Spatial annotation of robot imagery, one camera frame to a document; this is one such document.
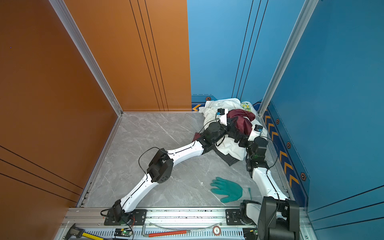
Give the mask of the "maroon shirt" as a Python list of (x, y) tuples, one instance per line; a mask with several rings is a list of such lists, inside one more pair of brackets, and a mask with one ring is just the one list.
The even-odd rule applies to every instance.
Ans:
[[(245, 136), (249, 136), (249, 140), (255, 140), (257, 137), (253, 131), (254, 125), (252, 121), (255, 119), (255, 115), (244, 110), (231, 110), (227, 114), (227, 118), (238, 118), (237, 127), (241, 133)], [(224, 139), (227, 134), (227, 126), (224, 126), (218, 122), (209, 124), (208, 128), (195, 133), (193, 141), (202, 140), (207, 143), (217, 143)]]

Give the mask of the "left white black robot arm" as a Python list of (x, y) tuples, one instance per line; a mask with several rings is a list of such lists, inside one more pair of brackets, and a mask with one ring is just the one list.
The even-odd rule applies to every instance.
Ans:
[(218, 120), (208, 121), (203, 128), (195, 133), (193, 141), (175, 150), (156, 148), (158, 151), (144, 170), (139, 183), (123, 198), (115, 201), (109, 214), (116, 223), (126, 221), (139, 202), (157, 185), (167, 181), (175, 165), (193, 157), (201, 156), (211, 150), (217, 150), (225, 139), (233, 138), (238, 143), (244, 136), (238, 129), (236, 119), (228, 119), (224, 125)]

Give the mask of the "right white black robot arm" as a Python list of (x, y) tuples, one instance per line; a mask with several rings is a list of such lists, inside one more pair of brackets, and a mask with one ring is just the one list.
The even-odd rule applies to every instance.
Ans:
[(265, 160), (268, 137), (258, 136), (246, 146), (246, 167), (263, 196), (262, 202), (244, 200), (240, 219), (246, 225), (256, 225), (258, 240), (299, 240), (300, 207), (284, 194), (273, 179)]

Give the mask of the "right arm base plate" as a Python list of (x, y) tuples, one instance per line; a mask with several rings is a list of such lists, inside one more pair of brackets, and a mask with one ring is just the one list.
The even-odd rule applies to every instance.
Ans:
[(226, 221), (228, 226), (237, 226), (237, 225), (245, 225), (245, 226), (255, 226), (256, 223), (248, 218), (246, 214), (240, 209), (226, 209)]

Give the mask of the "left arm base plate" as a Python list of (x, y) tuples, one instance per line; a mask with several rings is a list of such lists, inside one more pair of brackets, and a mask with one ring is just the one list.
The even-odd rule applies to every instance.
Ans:
[(120, 220), (117, 220), (117, 218), (114, 215), (114, 212), (112, 209), (108, 209), (108, 211), (105, 213), (104, 211), (101, 211), (101, 215), (104, 217), (104, 225), (105, 226), (143, 226), (146, 220), (147, 216), (147, 210), (146, 209), (136, 209), (131, 213), (123, 214), (123, 216), (120, 218)]

